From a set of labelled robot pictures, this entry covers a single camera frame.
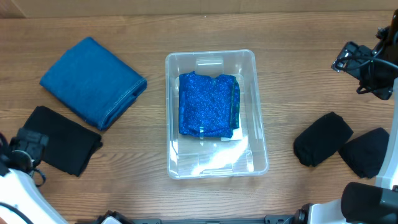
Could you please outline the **large black cloth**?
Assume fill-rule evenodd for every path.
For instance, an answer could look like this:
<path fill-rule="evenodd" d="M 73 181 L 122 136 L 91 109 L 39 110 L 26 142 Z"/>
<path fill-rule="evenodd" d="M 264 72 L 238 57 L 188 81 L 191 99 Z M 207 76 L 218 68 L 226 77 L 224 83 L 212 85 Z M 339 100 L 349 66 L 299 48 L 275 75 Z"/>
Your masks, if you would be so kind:
<path fill-rule="evenodd" d="M 81 176 L 91 156 L 103 145 L 101 135 L 45 106 L 36 107 L 24 128 L 49 137 L 44 151 L 46 163 L 77 177 Z"/>

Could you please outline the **blue denim cloth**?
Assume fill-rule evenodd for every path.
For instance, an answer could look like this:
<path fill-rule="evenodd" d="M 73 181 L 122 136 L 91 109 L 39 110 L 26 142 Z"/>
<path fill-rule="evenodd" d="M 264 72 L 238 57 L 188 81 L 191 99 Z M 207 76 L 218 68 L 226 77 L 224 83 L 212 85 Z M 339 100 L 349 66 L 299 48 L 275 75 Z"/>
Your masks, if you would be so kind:
<path fill-rule="evenodd" d="M 40 80 L 47 91 L 100 131 L 147 88 L 147 80 L 92 37 L 67 50 Z"/>

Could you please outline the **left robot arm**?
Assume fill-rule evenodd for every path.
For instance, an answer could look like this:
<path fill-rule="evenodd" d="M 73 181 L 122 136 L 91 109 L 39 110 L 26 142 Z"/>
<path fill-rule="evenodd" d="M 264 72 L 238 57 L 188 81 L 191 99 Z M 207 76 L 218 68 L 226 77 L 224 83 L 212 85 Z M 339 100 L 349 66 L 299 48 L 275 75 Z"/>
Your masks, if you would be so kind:
<path fill-rule="evenodd" d="M 21 128 L 7 141 L 1 136 L 1 218 L 7 223 L 66 223 L 44 199 L 46 177 L 37 168 L 49 137 Z"/>

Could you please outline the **sparkly blue cloth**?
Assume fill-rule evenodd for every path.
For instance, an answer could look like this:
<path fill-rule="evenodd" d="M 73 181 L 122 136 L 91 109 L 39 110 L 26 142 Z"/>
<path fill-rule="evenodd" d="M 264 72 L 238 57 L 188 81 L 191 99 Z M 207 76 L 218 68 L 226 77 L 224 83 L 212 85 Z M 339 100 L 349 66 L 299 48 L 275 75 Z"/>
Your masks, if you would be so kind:
<path fill-rule="evenodd" d="M 182 135 L 231 138 L 239 128 L 240 87 L 236 77 L 195 72 L 179 76 L 178 130 Z"/>

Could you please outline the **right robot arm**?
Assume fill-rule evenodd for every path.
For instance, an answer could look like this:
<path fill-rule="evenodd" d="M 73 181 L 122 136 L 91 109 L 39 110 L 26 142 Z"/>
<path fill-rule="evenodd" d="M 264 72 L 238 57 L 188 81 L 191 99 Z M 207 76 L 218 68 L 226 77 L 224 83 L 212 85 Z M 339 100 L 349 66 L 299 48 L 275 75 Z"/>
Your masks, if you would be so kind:
<path fill-rule="evenodd" d="M 397 14 L 376 34 L 370 49 L 347 42 L 332 63 L 359 81 L 357 94 L 372 93 L 381 100 L 397 97 Z M 338 152 L 360 178 L 376 178 L 374 185 L 350 182 L 340 199 L 308 203 L 280 223 L 397 223 L 397 116 L 387 132 L 376 128 L 355 139 L 341 116 L 330 112 L 309 126 L 293 143 L 300 163 L 315 167 Z"/>

